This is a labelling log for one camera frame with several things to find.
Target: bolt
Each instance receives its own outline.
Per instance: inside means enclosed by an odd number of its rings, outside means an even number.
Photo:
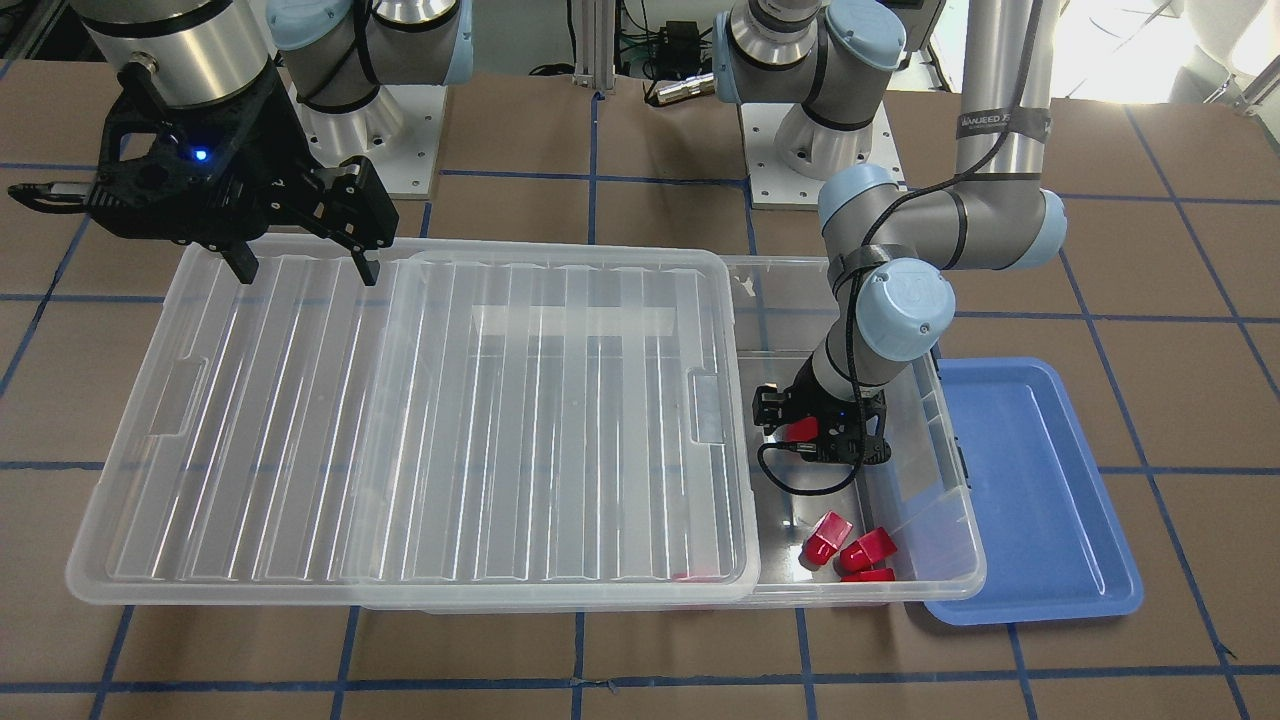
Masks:
[[[156,65],[156,59],[155,58],[152,58],[151,55],[148,55],[146,53],[142,53],[141,50],[133,53],[132,55],[129,55],[129,61],[131,63],[137,63],[137,64],[142,65],[151,74],[156,74],[156,69],[159,67],[159,65]]]

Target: plastic tray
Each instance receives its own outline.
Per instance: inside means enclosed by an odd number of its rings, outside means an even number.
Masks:
[[[435,611],[740,598],[724,264],[690,250],[189,249],[68,566],[95,602]]]
[[[1143,588],[1057,373],[1034,359],[945,360],[943,387],[987,550],[987,584],[929,602],[952,625],[1126,615]]]

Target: light blue joint cover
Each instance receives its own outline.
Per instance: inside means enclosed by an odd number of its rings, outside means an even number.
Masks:
[[[835,0],[827,8],[832,37],[859,60],[881,70],[896,70],[906,28],[893,10],[876,0]]]
[[[859,163],[831,176],[831,179],[818,192],[819,227],[827,227],[827,220],[850,200],[881,184],[896,183],[888,170],[870,163]]]
[[[1044,222],[1041,223],[1032,246],[1007,269],[1043,265],[1057,255],[1062,242],[1066,241],[1066,209],[1062,208],[1062,199],[1048,190],[1041,192],[1044,195]]]
[[[453,38],[453,56],[444,73],[444,85],[462,85],[476,69],[476,50],[471,32],[471,0],[458,0],[458,36]]]
[[[741,105],[737,81],[733,79],[733,54],[728,49],[728,13],[716,15],[712,32],[712,69],[716,72],[716,97],[721,102]]]
[[[279,50],[298,50],[320,40],[351,12],[352,0],[270,0],[266,27]]]
[[[886,360],[924,355],[951,325],[956,293],[937,268],[896,258],[876,268],[858,293],[858,332]]]

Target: clear plastic lid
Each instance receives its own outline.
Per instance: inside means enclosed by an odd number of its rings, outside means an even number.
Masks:
[[[759,577],[709,252],[312,240],[183,258],[68,566],[93,602],[731,602]]]

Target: grid of blue tape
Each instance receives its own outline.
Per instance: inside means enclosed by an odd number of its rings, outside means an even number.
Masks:
[[[0,79],[9,72],[13,61],[6,61],[0,65]],[[590,104],[590,172],[588,174],[577,173],[521,173],[521,172],[486,172],[486,170],[456,170],[444,169],[440,172],[443,176],[479,176],[479,177],[507,177],[507,178],[529,178],[529,179],[571,179],[571,181],[586,181],[589,183],[589,201],[588,201],[588,237],[586,242],[594,245],[596,241],[596,188],[600,182],[622,182],[622,183],[652,183],[652,184],[673,184],[673,186],[728,186],[737,187],[742,191],[742,199],[745,202],[746,213],[746,233],[748,233],[748,247],[751,255],[758,254],[755,242],[755,229],[751,223],[751,192],[750,184],[746,179],[671,179],[671,178],[649,178],[649,177],[628,177],[628,176],[611,176],[600,174],[598,172],[599,161],[599,102],[603,96],[596,94],[591,99]],[[92,693],[93,705],[90,712],[90,720],[97,720],[102,714],[102,707],[108,694],[111,693],[155,693],[155,692],[332,692],[333,693],[333,706],[330,712],[332,720],[339,720],[342,717],[343,701],[348,692],[371,692],[371,691],[462,691],[462,689],[568,689],[572,694],[571,702],[571,717],[572,720],[580,720],[582,714],[582,692],[585,688],[646,688],[646,687],[689,687],[689,685],[803,685],[805,691],[805,711],[809,720],[818,720],[818,705],[815,696],[817,685],[826,684],[859,684],[859,683],[957,683],[957,682],[991,682],[991,680],[1009,680],[1018,682],[1021,688],[1023,698],[1027,705],[1027,715],[1029,720],[1037,720],[1036,701],[1032,692],[1032,680],[1048,680],[1048,679],[1079,679],[1079,678],[1130,678],[1130,676],[1221,676],[1225,679],[1231,697],[1235,701],[1236,710],[1242,720],[1249,719],[1249,711],[1245,707],[1244,698],[1240,694],[1239,685],[1236,683],[1238,676],[1253,676],[1253,675],[1280,675],[1280,665],[1233,665],[1229,660],[1230,651],[1221,643],[1215,629],[1213,620],[1210,616],[1208,609],[1204,603],[1203,594],[1199,591],[1199,585],[1196,582],[1196,575],[1192,571],[1190,564],[1187,560],[1187,555],[1183,550],[1181,541],[1178,537],[1178,530],[1174,527],[1172,516],[1165,505],[1164,496],[1161,495],[1160,486],[1156,482],[1157,475],[1176,475],[1176,474],[1219,474],[1219,475],[1280,475],[1280,468],[1190,468],[1190,466],[1153,466],[1148,462],[1147,455],[1142,446],[1142,439],[1138,436],[1137,425],[1129,414],[1128,404],[1125,402],[1124,395],[1120,391],[1120,384],[1116,380],[1115,372],[1111,368],[1111,361],[1107,357],[1106,348],[1102,345],[1101,336],[1098,334],[1096,323],[1098,320],[1119,320],[1119,322],[1178,322],[1178,323],[1229,323],[1239,328],[1245,343],[1249,346],[1254,360],[1262,369],[1267,383],[1271,387],[1272,393],[1280,400],[1280,389],[1277,389],[1276,380],[1262,359],[1252,336],[1249,334],[1251,324],[1275,324],[1280,323],[1280,318],[1249,318],[1242,316],[1233,304],[1231,299],[1226,292],[1226,287],[1220,279],[1216,269],[1213,268],[1208,254],[1204,251],[1203,245],[1199,241],[1196,229],[1192,227],[1190,219],[1187,215],[1184,205],[1196,204],[1215,204],[1215,205],[1274,205],[1280,206],[1280,200],[1235,200],[1235,199],[1210,199],[1210,197],[1180,197],[1174,191],[1167,177],[1165,176],[1164,168],[1161,168],[1155,152],[1147,141],[1142,127],[1134,118],[1133,113],[1126,108],[1129,122],[1132,123],[1134,131],[1138,135],[1139,142],[1143,146],[1148,159],[1156,169],[1157,176],[1165,186],[1167,196],[1128,196],[1128,195],[1091,195],[1091,193],[1061,193],[1064,199],[1079,199],[1079,200],[1123,200],[1123,201],[1138,201],[1138,202],[1171,202],[1178,210],[1187,232],[1190,234],[1192,242],[1204,263],[1213,283],[1222,296],[1226,304],[1229,316],[1222,318],[1199,318],[1199,316],[1170,316],[1170,315],[1098,315],[1088,310],[1084,295],[1080,291],[1080,286],[1075,279],[1075,274],[1071,270],[1070,261],[1068,260],[1066,252],[1060,252],[1062,265],[1066,270],[1068,281],[1071,284],[1071,290],[1075,295],[1076,302],[1079,304],[1080,313],[959,313],[959,316],[974,316],[974,318],[1018,318],[1018,319],[1069,319],[1069,320],[1083,320],[1093,338],[1094,347],[1097,350],[1098,357],[1102,361],[1103,369],[1106,370],[1107,379],[1111,384],[1111,391],[1115,395],[1116,402],[1120,406],[1120,413],[1125,420],[1125,427],[1129,432],[1130,439],[1138,452],[1139,465],[1137,466],[1103,466],[1101,471],[1105,474],[1124,474],[1124,475],[1142,475],[1147,479],[1152,495],[1155,496],[1157,507],[1164,520],[1165,529],[1169,533],[1169,538],[1172,542],[1174,551],[1178,556],[1179,564],[1181,566],[1183,574],[1190,588],[1192,596],[1196,600],[1197,610],[1199,611],[1201,620],[1204,625],[1204,630],[1208,635],[1210,642],[1213,646],[1213,651],[1217,655],[1217,665],[1174,665],[1174,666],[1140,666],[1140,667],[1065,667],[1065,669],[1047,669],[1037,670],[1028,669],[1023,659],[1021,643],[1018,637],[1018,625],[1009,624],[1009,642],[1010,650],[1015,661],[1015,670],[978,670],[978,671],[947,671],[947,673],[856,673],[856,674],[840,674],[840,673],[814,673],[813,665],[809,657],[809,633],[808,623],[805,618],[804,609],[795,610],[796,621],[796,638],[800,650],[800,673],[797,674],[782,674],[782,675],[759,675],[759,676],[622,676],[611,678],[608,680],[586,680],[584,678],[584,655],[585,655],[585,635],[586,635],[586,618],[582,612],[575,616],[575,632],[573,632],[573,674],[571,678],[518,678],[518,679],[392,679],[392,680],[351,680],[348,673],[351,669],[351,659],[355,648],[360,614],[358,607],[351,607],[347,619],[346,634],[343,638],[342,655],[338,662],[338,671],[335,679],[332,682],[247,682],[247,680],[228,680],[228,682],[118,682],[114,679],[115,665],[119,660],[120,651],[124,647],[125,638],[128,635],[129,624],[133,618],[133,606],[127,606],[120,612],[120,621],[116,628],[115,638],[111,643],[111,648],[108,653],[106,662],[102,669],[102,679],[99,683],[0,683],[0,693]],[[41,163],[0,163],[0,169],[41,169],[41,170],[93,170],[91,165],[76,165],[76,164],[41,164]],[[420,229],[420,237],[426,237],[429,225],[431,220],[431,205],[426,204],[422,213],[422,222]],[[31,323],[27,327],[26,333],[10,359],[8,366],[5,368],[4,375],[0,377],[0,397],[4,396],[13,379],[14,373],[23,355],[31,345],[31,340],[36,333],[41,318],[44,316],[45,309],[50,302],[163,302],[160,296],[106,296],[106,295],[58,295],[54,292],[61,281],[63,273],[67,270],[76,249],[79,246],[83,238],[84,231],[88,227],[88,219],[84,219],[77,228],[72,241],[58,264],[54,272],[52,281],[49,290],[44,295],[38,293],[0,293],[0,302],[3,301],[33,301],[37,302],[35,314],[32,315]],[[810,310],[792,310],[782,307],[767,307],[764,305],[763,293],[756,293],[756,306],[754,311],[758,315],[758,324],[760,331],[762,347],[768,347],[768,336],[765,329],[765,315],[769,314],[788,314],[788,313],[812,313]],[[24,461],[24,460],[0,460],[0,470],[101,470],[102,462],[96,461]]]

